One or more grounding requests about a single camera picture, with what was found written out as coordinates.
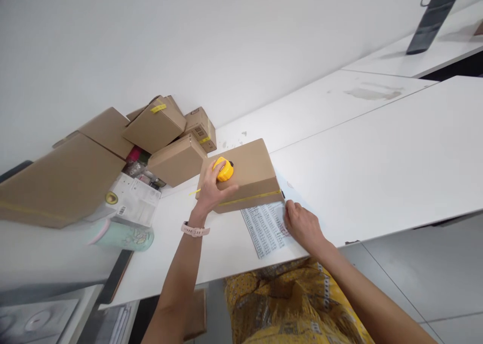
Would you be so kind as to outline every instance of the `yellow tape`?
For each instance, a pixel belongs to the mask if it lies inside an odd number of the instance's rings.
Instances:
[[[163,110],[163,109],[166,109],[166,104],[161,104],[161,105],[158,105],[158,106],[155,106],[154,108],[151,109],[151,112],[153,114],[157,113],[159,110]]]
[[[275,192],[269,192],[269,193],[262,193],[262,194],[256,195],[256,196],[251,196],[251,197],[247,197],[247,198],[240,198],[239,200],[220,203],[219,206],[226,206],[226,205],[229,205],[229,204],[232,204],[232,203],[244,202],[244,201],[248,201],[248,200],[255,199],[255,198],[273,196],[275,194],[280,194],[280,193],[281,193],[281,190],[278,190],[278,191],[275,191]]]
[[[190,196],[190,195],[192,195],[192,194],[195,194],[195,193],[198,193],[200,190],[201,190],[201,188],[200,188],[200,189],[198,189],[197,191],[191,192],[191,193],[190,193],[188,196]]]
[[[11,211],[30,213],[30,214],[34,214],[34,215],[37,215],[37,216],[43,216],[43,217],[47,217],[47,218],[58,219],[58,220],[61,220],[61,221],[69,220],[67,217],[57,216],[57,215],[54,215],[54,214],[51,214],[51,213],[48,213],[48,212],[37,211],[35,209],[25,208],[25,207],[22,207],[22,206],[19,206],[19,205],[14,205],[14,204],[2,202],[2,201],[0,201],[0,207],[7,208]]]
[[[210,139],[211,139],[211,137],[208,135],[206,138],[199,140],[199,143],[203,144],[204,142],[207,142]]]

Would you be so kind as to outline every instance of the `floor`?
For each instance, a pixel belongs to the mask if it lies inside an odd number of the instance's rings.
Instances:
[[[439,344],[483,338],[483,215],[341,248]],[[207,325],[194,344],[231,343],[222,280],[207,285]]]

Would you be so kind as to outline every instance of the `person's left hand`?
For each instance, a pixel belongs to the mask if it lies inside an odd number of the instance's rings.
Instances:
[[[215,163],[216,161],[214,160],[206,169],[205,180],[201,186],[200,197],[195,207],[195,209],[199,209],[205,215],[208,215],[222,200],[235,193],[239,188],[238,185],[233,185],[222,191],[218,189],[216,186],[216,177],[227,161],[218,164],[213,169]]]

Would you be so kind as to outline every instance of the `shipping box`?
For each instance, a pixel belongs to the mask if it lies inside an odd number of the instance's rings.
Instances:
[[[121,173],[106,193],[104,202],[84,220],[94,222],[112,215],[114,222],[151,227],[160,197],[161,192]]]
[[[0,219],[63,228],[92,214],[126,162],[87,136],[58,148],[0,184]]]
[[[178,110],[178,112],[179,112],[181,115],[183,115],[183,113],[181,112],[180,107],[178,106],[178,104],[176,104],[175,100],[173,99],[173,97],[172,97],[171,95],[168,95],[168,96],[166,97],[166,99],[168,99],[168,100],[171,102],[171,104],[173,104],[173,106],[176,108],[176,110]]]
[[[185,135],[149,158],[147,169],[171,187],[198,175],[206,152],[192,134]]]
[[[186,127],[185,117],[162,96],[155,97],[149,105],[127,117],[131,122],[122,136],[151,154],[175,140]]]
[[[122,133],[126,129],[128,123],[129,120],[116,109],[109,108],[95,118],[89,120],[63,140],[55,143],[52,147],[59,147],[62,143],[69,140],[71,136],[80,132],[99,143],[107,150],[113,152],[115,155],[125,159],[134,146],[134,144],[122,137]]]
[[[201,168],[198,189],[201,188],[204,181],[207,167],[221,156],[233,163],[233,175],[226,182],[217,182],[218,188],[223,190],[235,184],[238,184],[240,188],[232,196],[222,201],[214,209],[215,212],[231,212],[267,203],[284,202],[263,139],[255,140],[206,159]]]
[[[183,135],[192,133],[198,139],[205,152],[216,150],[216,132],[203,108],[197,108],[185,115],[186,128]]]

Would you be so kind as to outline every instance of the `watch strap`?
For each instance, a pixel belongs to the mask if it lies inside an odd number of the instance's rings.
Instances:
[[[192,237],[201,237],[210,233],[209,228],[194,228],[188,226],[188,221],[183,222],[181,225],[181,231]]]

